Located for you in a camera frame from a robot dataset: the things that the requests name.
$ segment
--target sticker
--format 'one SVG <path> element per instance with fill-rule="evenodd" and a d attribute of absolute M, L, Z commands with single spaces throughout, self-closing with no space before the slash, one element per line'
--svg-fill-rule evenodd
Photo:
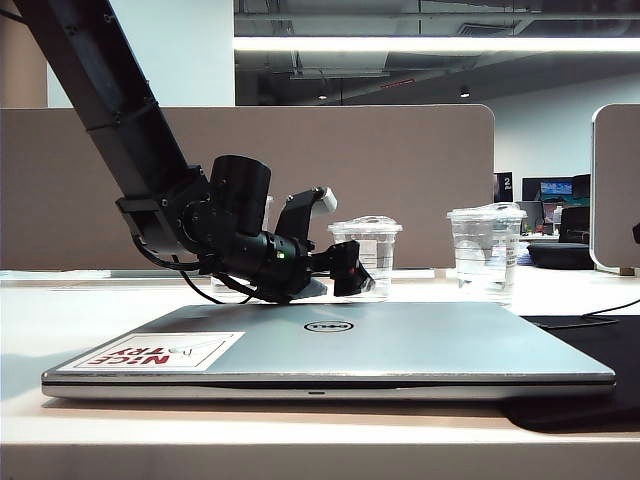
<path fill-rule="evenodd" d="M 60 371 L 201 372 L 245 332 L 132 333 L 89 353 Z"/>

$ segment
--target white desk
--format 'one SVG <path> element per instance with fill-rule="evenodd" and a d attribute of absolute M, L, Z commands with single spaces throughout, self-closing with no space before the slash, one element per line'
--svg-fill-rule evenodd
<path fill-rule="evenodd" d="M 529 243 L 558 243 L 560 235 L 543 235 L 542 233 L 529 233 L 520 235 L 521 242 Z"/>
<path fill-rule="evenodd" d="M 451 279 L 416 276 L 401 272 L 391 299 L 457 298 Z M 640 278 L 596 271 L 518 267 L 516 282 L 519 314 L 579 314 L 640 297 Z M 481 405 L 51 399 L 40 393 L 43 370 L 200 297 L 177 280 L 108 279 L 4 281 L 1 295 L 2 478 L 640 475 L 640 432 L 543 435 Z"/>

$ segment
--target plastic cup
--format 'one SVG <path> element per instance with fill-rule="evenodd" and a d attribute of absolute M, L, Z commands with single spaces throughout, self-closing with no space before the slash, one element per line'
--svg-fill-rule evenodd
<path fill-rule="evenodd" d="M 271 195 L 267 195 L 267 201 L 264 204 L 264 219 L 262 220 L 262 230 L 267 230 L 269 228 L 269 212 L 271 211 L 272 204 L 273 197 Z M 242 285 L 249 286 L 249 282 L 247 280 L 236 277 L 233 278 Z M 225 303 L 239 303 L 247 298 L 244 293 L 240 293 L 227 287 L 224 283 L 214 277 L 211 277 L 211 291 L 213 292 L 213 297 L 215 299 L 223 301 Z"/>
<path fill-rule="evenodd" d="M 515 203 L 447 213 L 458 287 L 468 300 L 511 304 L 520 224 L 526 216 Z"/>
<path fill-rule="evenodd" d="M 347 222 L 336 222 L 328 228 L 335 243 L 358 241 L 360 263 L 376 281 L 372 290 L 346 298 L 352 301 L 386 300 L 391 289 L 396 234 L 402 231 L 402 225 L 389 217 L 366 216 Z"/>

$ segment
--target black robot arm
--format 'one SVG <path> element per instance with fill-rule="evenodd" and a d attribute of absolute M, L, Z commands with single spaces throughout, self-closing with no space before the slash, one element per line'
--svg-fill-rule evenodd
<path fill-rule="evenodd" d="M 314 206 L 328 189 L 289 197 L 275 233 L 261 230 L 271 172 L 257 160 L 226 155 L 210 180 L 187 165 L 153 92 L 106 0 L 15 0 L 87 133 L 123 192 L 116 203 L 136 247 L 157 265 L 249 280 L 250 293 L 286 303 L 317 295 L 311 274 L 329 271 L 335 293 L 366 291 L 373 280 L 357 242 L 312 255 Z M 195 254 L 195 262 L 161 256 Z"/>

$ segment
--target white wall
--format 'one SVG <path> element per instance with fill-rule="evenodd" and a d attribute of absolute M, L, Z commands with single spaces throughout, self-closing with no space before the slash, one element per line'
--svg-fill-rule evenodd
<path fill-rule="evenodd" d="M 495 171 L 513 172 L 513 198 L 520 200 L 523 177 L 572 176 L 591 171 L 594 112 L 609 103 L 640 103 L 640 74 L 483 103 L 495 114 Z"/>
<path fill-rule="evenodd" d="M 235 104 L 233 0 L 111 0 L 162 106 Z M 70 107 L 51 68 L 49 107 Z"/>

